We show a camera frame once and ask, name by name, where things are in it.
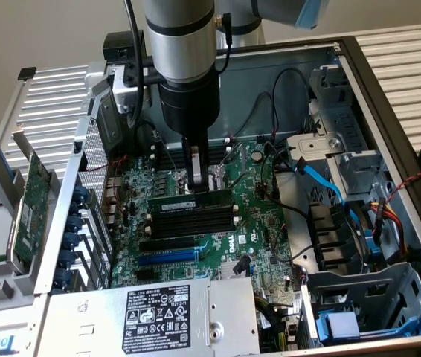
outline black pcie slot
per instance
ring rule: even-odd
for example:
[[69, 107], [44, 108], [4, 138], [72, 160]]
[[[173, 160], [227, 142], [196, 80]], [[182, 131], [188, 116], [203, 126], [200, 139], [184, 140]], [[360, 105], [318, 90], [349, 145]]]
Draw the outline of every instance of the black pcie slot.
[[160, 240], [150, 240], [148, 242], [139, 243], [139, 250], [142, 252], [166, 251], [166, 250], [174, 250], [174, 249], [193, 248], [195, 245], [196, 245], [196, 241], [193, 237], [160, 239]]
[[[185, 168], [184, 155], [181, 149], [169, 150], [171, 158], [173, 158], [174, 164], [178, 169]], [[225, 147], [209, 147], [209, 160], [210, 165], [218, 165], [224, 159], [226, 155]], [[158, 160], [156, 162], [157, 171], [172, 170], [174, 168], [173, 163], [169, 159], [168, 154], [162, 147], [158, 148]]]

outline metal bracket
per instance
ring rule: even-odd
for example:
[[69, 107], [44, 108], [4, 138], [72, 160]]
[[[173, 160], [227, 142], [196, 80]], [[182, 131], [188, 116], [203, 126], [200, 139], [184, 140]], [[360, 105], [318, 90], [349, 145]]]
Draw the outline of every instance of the metal bracket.
[[348, 195], [369, 193], [374, 176], [381, 168], [381, 154], [375, 150], [362, 153], [346, 152], [341, 155], [339, 171], [344, 179], [344, 188]]
[[335, 133], [293, 135], [288, 138], [287, 144], [292, 148], [290, 153], [294, 160], [302, 156], [306, 161], [325, 160], [326, 155], [344, 152], [343, 142]]

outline capacitor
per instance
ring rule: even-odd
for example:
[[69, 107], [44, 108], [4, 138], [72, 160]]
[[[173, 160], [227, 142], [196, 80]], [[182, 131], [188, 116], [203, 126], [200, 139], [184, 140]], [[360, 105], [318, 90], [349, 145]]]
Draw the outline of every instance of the capacitor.
[[288, 288], [290, 287], [290, 283], [292, 282], [292, 280], [290, 279], [290, 277], [287, 275], [285, 277], [285, 291], [288, 291]]
[[123, 210], [121, 211], [123, 215], [123, 224], [125, 227], [129, 227], [129, 218], [128, 218], [128, 205], [123, 205]]
[[252, 151], [252, 154], [250, 154], [250, 158], [254, 164], [259, 164], [263, 160], [263, 154], [259, 150]]

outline silver cylinder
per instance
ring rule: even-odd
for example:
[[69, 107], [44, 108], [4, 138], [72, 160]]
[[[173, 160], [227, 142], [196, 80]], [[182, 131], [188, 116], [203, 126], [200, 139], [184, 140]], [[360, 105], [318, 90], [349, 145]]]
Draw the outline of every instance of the silver cylinder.
[[216, 61], [216, 28], [210, 20], [203, 28], [184, 36], [167, 36], [149, 28], [152, 58], [158, 72], [175, 83], [203, 77]]
[[177, 28], [202, 19], [213, 8], [213, 0], [144, 0], [148, 22], [162, 28]]
[[145, 0], [152, 58], [170, 82], [203, 77], [216, 61], [213, 0]]

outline label sticker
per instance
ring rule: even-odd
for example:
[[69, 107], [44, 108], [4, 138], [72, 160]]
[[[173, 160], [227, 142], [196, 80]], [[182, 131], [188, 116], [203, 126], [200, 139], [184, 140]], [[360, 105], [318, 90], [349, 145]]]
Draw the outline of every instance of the label sticker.
[[32, 208], [30, 208], [29, 209], [29, 217], [27, 219], [27, 232], [28, 233], [30, 232], [30, 224], [32, 223], [32, 215], [33, 215], [33, 210], [32, 210]]
[[147, 353], [190, 347], [190, 286], [128, 292], [123, 351]]
[[299, 314], [301, 311], [301, 292], [293, 293], [293, 313]]
[[172, 204], [168, 204], [168, 205], [162, 205], [161, 210], [162, 211], [183, 210], [185, 208], [195, 208], [195, 207], [196, 207], [196, 203], [194, 201], [189, 201], [189, 202], [181, 202], [181, 203], [172, 203]]
[[27, 227], [27, 220], [29, 217], [29, 206], [27, 206], [27, 203], [24, 203], [24, 207], [22, 208], [22, 216], [20, 217], [20, 222]]

